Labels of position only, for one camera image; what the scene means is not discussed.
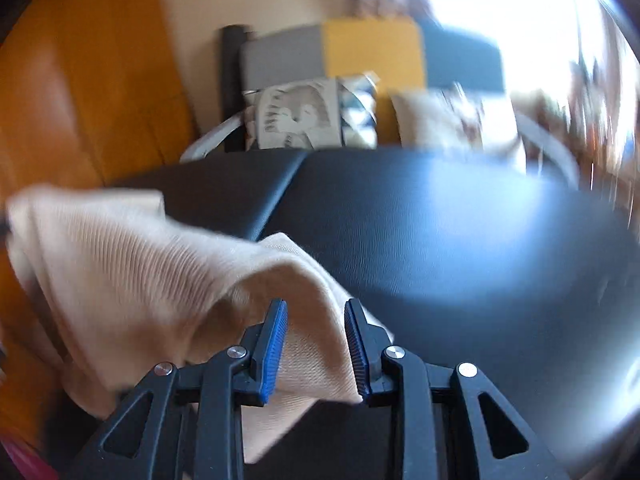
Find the beige knitted sweater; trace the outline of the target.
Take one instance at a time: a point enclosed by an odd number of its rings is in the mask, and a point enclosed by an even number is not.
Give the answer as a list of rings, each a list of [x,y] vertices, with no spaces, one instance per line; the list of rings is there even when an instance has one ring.
[[[158,191],[36,186],[6,204],[9,258],[41,292],[66,349],[63,386],[105,418],[155,364],[200,364],[288,305],[276,391],[243,413],[257,462],[318,401],[360,397],[344,330],[348,292],[282,233],[258,242],[186,226]]]

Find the deer print cushion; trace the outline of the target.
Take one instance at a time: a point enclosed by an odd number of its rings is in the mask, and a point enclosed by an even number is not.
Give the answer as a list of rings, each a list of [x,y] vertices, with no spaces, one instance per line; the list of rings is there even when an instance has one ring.
[[[524,174],[526,153],[511,101],[503,94],[406,90],[390,96],[405,148],[454,158],[487,156]]]

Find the tiger print cushion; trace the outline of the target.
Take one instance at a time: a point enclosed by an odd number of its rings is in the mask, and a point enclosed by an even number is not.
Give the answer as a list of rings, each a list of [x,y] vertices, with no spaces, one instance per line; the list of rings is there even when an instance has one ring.
[[[363,73],[276,84],[244,93],[246,147],[249,150],[378,146],[378,76]]]

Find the grey yellow blue sofa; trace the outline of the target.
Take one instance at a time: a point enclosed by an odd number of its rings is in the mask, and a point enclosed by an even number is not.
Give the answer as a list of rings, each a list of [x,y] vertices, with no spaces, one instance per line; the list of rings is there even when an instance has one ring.
[[[390,96],[406,90],[448,90],[460,84],[466,92],[506,94],[500,50],[491,42],[465,32],[412,18],[337,18],[255,36],[241,52],[243,98],[262,90],[314,78],[363,73],[378,76],[376,133],[378,150],[401,145]],[[571,187],[579,184],[579,168],[570,151],[533,119],[514,110],[526,153],[534,148]],[[203,134],[184,152],[187,162],[206,157],[239,127],[239,118]]]

